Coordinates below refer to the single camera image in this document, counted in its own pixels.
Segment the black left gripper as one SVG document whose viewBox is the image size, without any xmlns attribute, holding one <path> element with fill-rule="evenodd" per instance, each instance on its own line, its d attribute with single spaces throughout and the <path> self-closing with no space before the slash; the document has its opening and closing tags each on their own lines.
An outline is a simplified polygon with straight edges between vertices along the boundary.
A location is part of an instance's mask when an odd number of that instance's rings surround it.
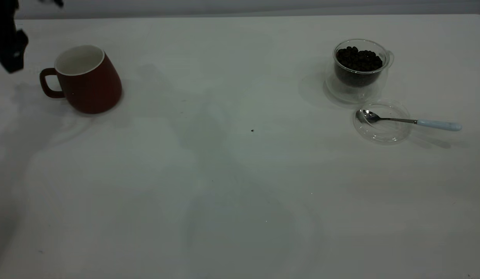
<svg viewBox="0 0 480 279">
<path fill-rule="evenodd" d="M 0 65 L 8 74 L 24 68 L 24 52 L 29 43 L 26 33 L 15 28 L 14 17 L 18 9 L 18 0 L 0 0 L 0 33 L 15 33 L 12 42 L 0 47 Z"/>
</svg>

